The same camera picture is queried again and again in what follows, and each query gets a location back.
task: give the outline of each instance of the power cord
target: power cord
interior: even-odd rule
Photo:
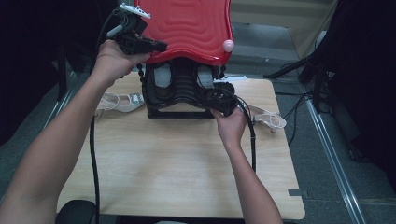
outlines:
[[[91,120],[90,127],[90,152],[93,169],[93,183],[95,187],[95,224],[99,224],[100,215],[100,192],[99,192],[99,174],[96,165],[95,147],[94,147],[95,117]]]
[[[276,95],[288,95],[288,96],[300,96],[299,100],[297,103],[293,106],[293,108],[284,116],[285,120],[288,120],[291,116],[291,114],[294,113],[293,116],[293,132],[291,135],[291,138],[288,142],[288,145],[290,146],[291,143],[294,140],[294,137],[297,133],[297,111],[298,107],[300,107],[304,102],[311,100],[312,99],[312,92],[309,93],[288,93],[288,92],[276,92]]]
[[[238,100],[239,107],[242,108],[242,110],[244,111],[244,115],[245,115],[245,118],[247,120],[247,126],[248,126],[248,128],[250,130],[251,168],[256,173],[256,134],[255,134],[254,128],[253,128],[253,122],[251,121],[250,110],[247,111],[245,109],[245,107],[244,107],[244,105],[246,105],[247,108],[248,108],[248,105],[245,103],[245,101],[243,101],[243,102],[244,103],[242,103],[240,100]]]

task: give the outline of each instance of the metal rail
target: metal rail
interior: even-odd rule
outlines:
[[[308,92],[307,87],[303,86],[303,91]],[[349,212],[350,218],[354,224],[365,224],[366,220],[361,211],[359,202],[355,196],[355,192],[349,183],[346,173],[341,162],[338,159],[337,153],[332,145],[332,140],[328,135],[325,124],[321,118],[321,115],[317,113],[312,102],[306,101],[309,113],[312,120],[314,121],[315,127],[317,128],[320,141],[326,152],[327,159],[332,168],[332,173],[334,174],[335,180],[337,181],[338,187],[343,196],[344,202],[346,204],[346,209]]]
[[[61,112],[61,110],[67,105],[67,103],[69,103],[70,98],[78,90],[77,83],[80,78],[81,76],[79,76],[75,72],[71,72],[67,82],[67,87],[69,87],[68,90],[64,94],[64,97],[60,101],[56,102],[55,107],[53,107],[52,112],[49,114],[49,117],[42,129],[47,127],[47,125],[49,125],[49,123],[53,120],[53,118],[55,118],[59,114],[59,112]]]

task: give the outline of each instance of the right hand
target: right hand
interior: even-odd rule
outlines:
[[[242,135],[245,131],[247,121],[245,115],[237,107],[233,113],[224,117],[218,110],[210,110],[218,123],[218,131],[224,146],[240,146]]]

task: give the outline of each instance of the white object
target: white object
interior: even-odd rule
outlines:
[[[140,6],[131,7],[131,6],[126,5],[125,3],[122,3],[120,5],[120,8],[130,11],[130,12],[132,12],[136,15],[142,16],[144,18],[151,19],[151,15],[149,13],[146,13],[145,11],[143,11],[142,8],[140,8]]]
[[[287,122],[280,116],[280,113],[271,112],[266,109],[261,109],[254,105],[249,105],[248,108],[252,114],[253,123],[256,121],[261,121],[266,124],[271,132],[275,132],[276,129],[284,128]]]
[[[232,40],[228,39],[223,42],[224,51],[231,52],[233,51],[233,47],[234,47],[234,43]]]
[[[96,110],[117,110],[128,113],[136,110],[144,103],[143,96],[139,93],[117,95],[114,92],[105,92]]]
[[[113,37],[113,35],[116,35],[117,33],[119,33],[122,30],[122,26],[118,25],[116,27],[114,27],[114,29],[112,29],[111,31],[107,32],[107,38]]]
[[[172,74],[168,63],[154,70],[154,79],[158,87],[166,88],[171,85]]]

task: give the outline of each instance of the finger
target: finger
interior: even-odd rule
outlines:
[[[130,61],[133,65],[135,65],[135,64],[142,63],[142,62],[146,61],[147,59],[149,59],[149,57],[150,57],[149,53],[135,54],[130,57]]]
[[[210,109],[210,112],[212,112],[212,115],[215,117],[215,119],[219,119],[222,117],[222,115],[220,114],[220,112],[218,110]]]
[[[102,48],[104,48],[105,46],[111,47],[111,46],[118,46],[118,45],[119,45],[119,44],[118,44],[116,41],[107,39],[105,42],[103,42],[103,43],[99,46],[99,51],[102,50]]]

